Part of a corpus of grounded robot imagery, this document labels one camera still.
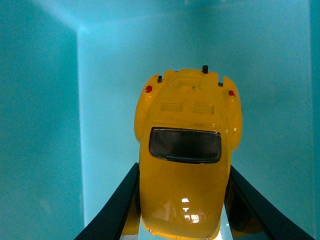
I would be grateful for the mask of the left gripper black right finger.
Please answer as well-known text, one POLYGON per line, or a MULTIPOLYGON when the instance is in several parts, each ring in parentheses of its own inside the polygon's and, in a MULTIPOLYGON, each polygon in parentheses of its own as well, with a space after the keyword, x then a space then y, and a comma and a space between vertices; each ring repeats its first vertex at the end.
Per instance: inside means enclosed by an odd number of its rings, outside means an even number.
POLYGON ((224 205, 234 240, 312 240, 233 166, 225 192, 224 205))

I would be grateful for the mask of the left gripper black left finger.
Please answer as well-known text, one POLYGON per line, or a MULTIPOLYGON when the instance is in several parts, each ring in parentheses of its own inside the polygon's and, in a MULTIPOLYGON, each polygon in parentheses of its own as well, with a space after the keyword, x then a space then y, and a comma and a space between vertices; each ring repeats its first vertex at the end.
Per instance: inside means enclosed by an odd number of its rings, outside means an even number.
POLYGON ((137 240, 139 165, 135 163, 110 199, 78 234, 77 240, 137 240))

